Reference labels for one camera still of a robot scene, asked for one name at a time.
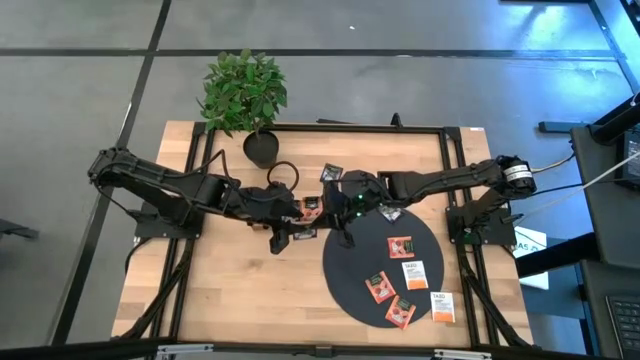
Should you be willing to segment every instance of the desk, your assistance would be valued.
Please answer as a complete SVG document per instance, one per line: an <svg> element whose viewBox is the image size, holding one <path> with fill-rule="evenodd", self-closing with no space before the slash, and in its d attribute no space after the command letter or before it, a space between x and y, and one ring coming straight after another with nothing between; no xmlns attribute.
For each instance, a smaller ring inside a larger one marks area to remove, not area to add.
<svg viewBox="0 0 640 360"><path fill-rule="evenodd" d="M580 262L584 293L589 302L600 355L620 358L618 342L605 300L611 295L637 295L640 289L640 270L631 270L597 261Z"/></svg>
<svg viewBox="0 0 640 360"><path fill-rule="evenodd" d="M583 183L616 164L616 146L599 145L586 127L571 130L571 139ZM614 173L603 180L614 178ZM580 260L598 260L615 266L640 269L640 192L615 183L594 184L585 190L593 233L518 259L521 277L534 275Z"/></svg>
<svg viewBox="0 0 640 360"><path fill-rule="evenodd" d="M157 162L182 171L193 122L167 123ZM484 130L461 129L466 160L490 157ZM300 171L296 198L319 195L319 176L325 163L345 171L442 170L439 140L435 135L347 132L275 132L280 141L278 160L294 163ZM215 134L213 153L224 148L231 176L243 186L265 186L266 170L257 169L242 152L245 133L229 138ZM449 144L455 154L453 143ZM202 155L196 158L199 164ZM222 173L220 162L210 167ZM273 180L291 182L291 170L277 168ZM479 197L485 188L473 189ZM179 340L268 344L334 344L379 346L470 345L455 249L449 243L444 209L446 194L429 196L409 210L436 235L445 263L442 291L452 292L456 323L434 323L427 314L406 330L380 329L349 317L334 302L322 273L322 249L327 230L318 238L292 242L280 255L269 253L270 231L253 231L238 221L208 215L196 242L180 324ZM153 239L132 257L113 326L113 335L128 330L158 291L167 239ZM507 321L532 342L522 291L512 257L498 246L485 246L484 258L492 297ZM168 333L172 299L161 327ZM487 341L482 306L476 301L481 339Z"/></svg>
<svg viewBox="0 0 640 360"><path fill-rule="evenodd" d="M617 163L616 146L602 146L591 139L589 129L571 130L583 182L591 181ZM605 179L613 179L613 173ZM600 260L617 266L640 269L640 192L615 183L590 186L585 190Z"/></svg>

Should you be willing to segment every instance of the gray floor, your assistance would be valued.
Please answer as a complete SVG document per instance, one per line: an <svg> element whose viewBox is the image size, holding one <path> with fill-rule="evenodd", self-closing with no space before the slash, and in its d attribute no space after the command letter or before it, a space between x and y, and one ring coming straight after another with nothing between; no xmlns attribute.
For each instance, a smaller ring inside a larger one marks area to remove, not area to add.
<svg viewBox="0 0 640 360"><path fill-rule="evenodd" d="M617 2L598 1L637 76L640 46ZM146 48L160 0L10 0L0 3L0 47ZM174 0L161 48L606 49L586 5L468 0ZM129 147L153 159L166 120L198 120L208 58L156 58ZM492 154L535 167L571 150L539 121L591 122L631 95L613 62L506 59L280 57L290 107L281 119L481 126ZM41 231L0 242L0 348L47 342L95 192L86 170L112 145L141 58L0 57L0 217ZM574 162L537 177L575 183ZM558 196L514 203L526 212ZM139 204L116 192L126 205ZM584 197L523 226L554 237L591 229ZM133 222L109 210L70 341L109 337ZM536 343L584 352L577 321L530 314Z"/></svg>

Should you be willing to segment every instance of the green leaves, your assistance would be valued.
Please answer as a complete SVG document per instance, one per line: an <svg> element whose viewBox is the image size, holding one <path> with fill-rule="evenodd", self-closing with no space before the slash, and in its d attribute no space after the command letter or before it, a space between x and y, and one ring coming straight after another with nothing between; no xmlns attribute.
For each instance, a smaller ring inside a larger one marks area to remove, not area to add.
<svg viewBox="0 0 640 360"><path fill-rule="evenodd" d="M254 85L247 86L247 90L249 91L249 95L260 95L262 93L262 90Z"/></svg>
<svg viewBox="0 0 640 360"><path fill-rule="evenodd" d="M240 105L240 103L237 103L237 102L232 102L231 105L229 105L229 110L231 110L234 113L240 112L242 110L242 105Z"/></svg>
<svg viewBox="0 0 640 360"><path fill-rule="evenodd" d="M276 101L278 102L278 104L287 107L287 97L285 95L282 94L277 94L276 95Z"/></svg>
<svg viewBox="0 0 640 360"><path fill-rule="evenodd" d="M247 66L247 80L249 80L250 83L253 82L253 79L255 78L255 66L253 64L249 64Z"/></svg>
<svg viewBox="0 0 640 360"><path fill-rule="evenodd" d="M251 57L251 50L242 49L242 52L240 53L240 59L242 59L242 61L247 61L249 60L250 57Z"/></svg>
<svg viewBox="0 0 640 360"><path fill-rule="evenodd" d="M264 116L266 117L271 117L271 115L273 115L273 105L271 105L271 103L265 103L264 105L262 105L262 112L264 113Z"/></svg>
<svg viewBox="0 0 640 360"><path fill-rule="evenodd" d="M227 56L227 53L224 51L218 54L218 65L225 63L227 60Z"/></svg>
<svg viewBox="0 0 640 360"><path fill-rule="evenodd" d="M273 58L243 49L239 56L220 52L204 77L204 97L196 99L207 131L255 131L273 125L279 107L287 106L284 76Z"/></svg>
<svg viewBox="0 0 640 360"><path fill-rule="evenodd" d="M251 118L255 118L260 115L262 107L264 106L264 99L255 99L251 102Z"/></svg>

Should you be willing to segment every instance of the black plant pot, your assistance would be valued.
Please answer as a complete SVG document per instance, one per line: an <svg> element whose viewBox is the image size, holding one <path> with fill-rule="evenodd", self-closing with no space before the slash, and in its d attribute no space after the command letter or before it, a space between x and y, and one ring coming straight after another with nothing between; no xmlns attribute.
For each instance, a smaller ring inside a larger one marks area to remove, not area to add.
<svg viewBox="0 0 640 360"><path fill-rule="evenodd" d="M242 150L249 160L253 161L260 169L268 169L276 163L280 142L270 131L259 130L260 138L252 132L244 139Z"/></svg>

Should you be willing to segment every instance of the white label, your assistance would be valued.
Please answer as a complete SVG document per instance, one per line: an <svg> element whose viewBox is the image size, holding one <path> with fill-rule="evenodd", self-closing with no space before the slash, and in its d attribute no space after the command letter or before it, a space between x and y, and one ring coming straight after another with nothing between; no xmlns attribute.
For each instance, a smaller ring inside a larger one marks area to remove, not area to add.
<svg viewBox="0 0 640 360"><path fill-rule="evenodd" d="M521 179L523 177L533 177L533 175L529 171L520 171L520 172L517 172L515 174L511 174L511 175L507 176L507 181L513 181L513 180L516 180L516 179Z"/></svg>
<svg viewBox="0 0 640 360"><path fill-rule="evenodd" d="M435 322L456 322L452 293L431 293L431 316Z"/></svg>
<svg viewBox="0 0 640 360"><path fill-rule="evenodd" d="M512 166L508 169L505 169L504 174L506 176L509 176L511 174L513 174L514 172L518 172L518 171L529 171L529 168L527 167L527 165L516 165L516 166Z"/></svg>
<svg viewBox="0 0 640 360"><path fill-rule="evenodd" d="M402 271L404 271L404 281L407 283L407 289L418 290L429 287L422 261L404 262L402 263Z"/></svg>

